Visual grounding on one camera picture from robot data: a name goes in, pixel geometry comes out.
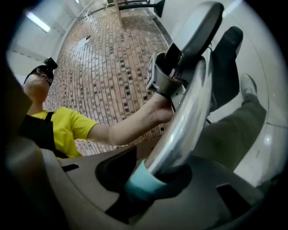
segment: gray pants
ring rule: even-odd
[[[234,170],[258,137],[265,116],[258,98],[248,95],[234,113],[203,129],[193,155]]]

